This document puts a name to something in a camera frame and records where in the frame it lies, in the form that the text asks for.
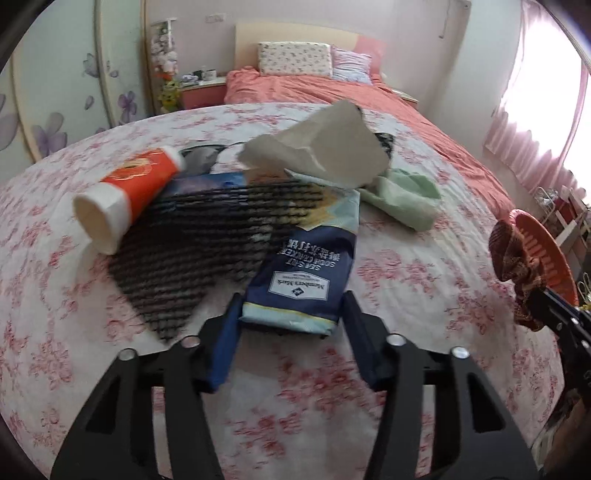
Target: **yellow plush toy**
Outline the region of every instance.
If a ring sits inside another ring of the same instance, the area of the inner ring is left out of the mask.
[[[180,84],[176,80],[166,82],[162,87],[162,92],[158,95],[158,100],[162,104],[160,109],[162,113],[171,113],[178,110],[178,99],[180,98]]]

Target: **pillow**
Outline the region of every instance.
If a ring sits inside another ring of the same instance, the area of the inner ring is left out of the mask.
[[[369,68],[371,75],[379,74],[385,50],[385,42],[376,40],[375,38],[365,37],[364,35],[360,35],[357,38],[357,43],[353,49],[355,53],[365,53],[371,56],[371,67]]]
[[[258,44],[258,60],[263,75],[332,75],[328,43],[264,41]]]
[[[334,46],[332,54],[333,74],[331,78],[333,80],[372,84],[371,78],[369,77],[369,66],[371,65],[370,55],[341,50]]]

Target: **coral bedsheet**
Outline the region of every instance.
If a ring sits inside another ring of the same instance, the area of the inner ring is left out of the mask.
[[[404,103],[379,76],[374,76],[373,81],[374,85],[364,85],[314,76],[263,76],[253,67],[246,67],[228,74],[225,101],[333,103],[350,99],[360,107],[390,113],[451,163],[495,217],[501,218],[515,208],[496,177],[464,147]]]

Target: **green cloth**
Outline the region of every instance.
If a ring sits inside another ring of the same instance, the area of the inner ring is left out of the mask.
[[[361,200],[374,205],[417,232],[429,230],[440,211],[441,194],[425,175],[401,168],[375,177],[369,189],[358,189]]]

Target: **floral pillow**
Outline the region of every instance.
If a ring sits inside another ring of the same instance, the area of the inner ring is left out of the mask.
[[[369,76],[371,55],[333,47],[333,80],[372,84]]]
[[[328,43],[260,42],[258,60],[263,75],[332,75]]]

